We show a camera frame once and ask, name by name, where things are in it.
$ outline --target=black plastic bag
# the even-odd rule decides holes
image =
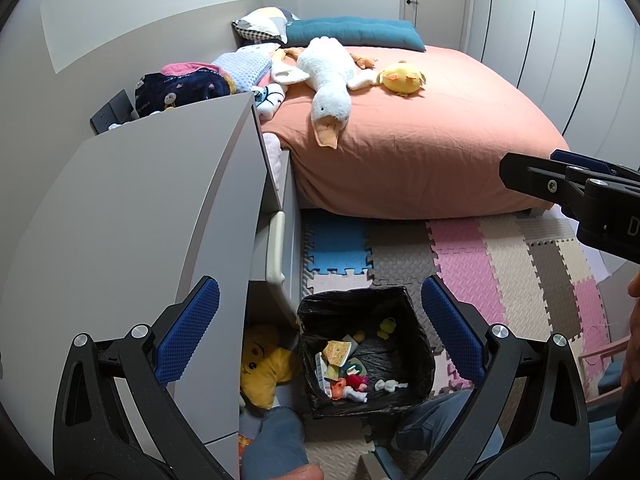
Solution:
[[[424,402],[431,393],[435,361],[403,286],[313,294],[300,303],[298,317],[306,392],[314,418],[401,413]],[[387,317],[395,319],[396,329],[384,340],[377,331]],[[367,402],[332,400],[318,384],[316,354],[328,341],[340,341],[358,330],[365,332],[366,339],[352,357],[360,359],[367,369]],[[409,387],[398,388],[394,393],[376,392],[374,385],[379,379],[394,379],[409,383]]]

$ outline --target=trash bin with black liner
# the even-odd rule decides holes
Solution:
[[[435,361],[403,286],[313,294],[300,303],[298,317],[306,392],[314,418],[402,413],[431,393]],[[395,329],[384,338],[385,333],[378,332],[388,318],[393,318]],[[316,355],[328,341],[340,341],[358,331],[364,332],[365,339],[351,357],[358,358],[367,371],[367,402],[332,400],[319,384]],[[408,387],[377,392],[374,385],[379,380],[396,380]]]

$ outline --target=silver bolt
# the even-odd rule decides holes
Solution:
[[[136,339],[142,339],[148,333],[149,333],[149,328],[146,325],[138,325],[133,327],[133,329],[131,330],[131,335]]]
[[[504,325],[495,325],[494,327],[492,327],[491,332],[493,332],[494,335],[500,339],[504,339],[509,335],[509,329]]]
[[[558,346],[566,346],[566,338],[562,334],[555,334],[554,343]]]
[[[88,338],[87,338],[86,334],[79,334],[74,339],[74,345],[76,345],[76,346],[84,346],[84,345],[86,345],[87,341],[88,341]]]

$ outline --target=light blue pillow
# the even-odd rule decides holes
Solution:
[[[344,46],[385,46],[424,52],[424,42],[413,23],[357,16],[296,20],[287,26],[287,47],[308,46],[313,38],[328,36]]]

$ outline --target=white duck plush toy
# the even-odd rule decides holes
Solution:
[[[335,38],[314,38],[305,49],[290,48],[286,53],[297,59],[295,66],[273,63],[272,79],[281,85],[306,82],[316,95],[311,104],[311,122],[319,146],[336,149],[338,137],[351,115],[351,96],[347,92],[375,85],[373,60],[349,54]],[[356,63],[366,70],[358,70]]]

